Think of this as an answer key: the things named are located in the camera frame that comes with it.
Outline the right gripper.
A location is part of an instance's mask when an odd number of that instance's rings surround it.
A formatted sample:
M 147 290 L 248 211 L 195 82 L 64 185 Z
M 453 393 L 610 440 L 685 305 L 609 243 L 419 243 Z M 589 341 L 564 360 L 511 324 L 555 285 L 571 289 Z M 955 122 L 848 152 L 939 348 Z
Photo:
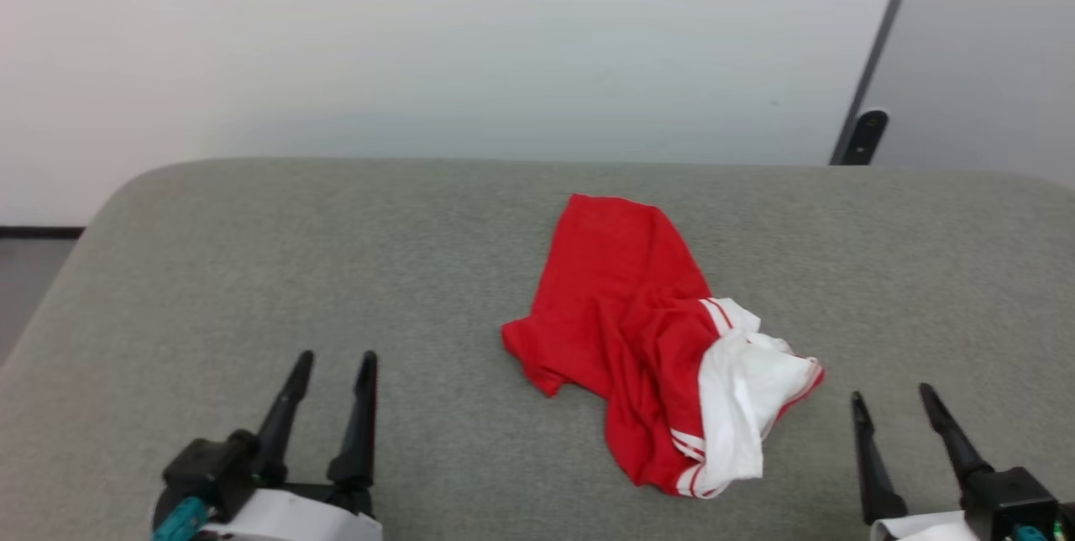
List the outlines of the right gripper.
M 951 461 L 957 486 L 961 496 L 965 496 L 971 475 L 992 473 L 994 468 L 983 459 L 978 449 L 975 449 L 938 396 L 936 388 L 929 383 L 920 383 L 918 391 L 924 405 L 926 418 L 934 433 L 941 438 Z M 852 391 L 850 396 L 850 412 L 852 412 L 857 462 L 857 488 L 859 488 L 863 522 L 871 526 L 870 540 L 978 540 L 965 522 L 964 511 L 909 515 L 909 507 L 895 492 L 888 471 L 884 468 L 874 440 L 874 423 L 860 391 Z

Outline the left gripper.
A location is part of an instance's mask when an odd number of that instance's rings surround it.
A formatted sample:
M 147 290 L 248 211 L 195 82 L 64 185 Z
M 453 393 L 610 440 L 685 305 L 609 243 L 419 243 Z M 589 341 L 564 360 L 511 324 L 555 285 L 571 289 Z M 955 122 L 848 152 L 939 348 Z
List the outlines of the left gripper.
M 315 354 L 304 350 L 277 391 L 258 431 L 259 453 L 252 472 L 261 485 L 283 485 L 286 452 L 298 407 L 306 396 Z M 199 540 L 383 540 L 373 515 L 375 427 L 379 402 L 379 357 L 366 350 L 354 379 L 354 405 L 338 456 L 330 462 L 333 484 L 254 485 L 228 496 L 223 515 L 212 517 Z

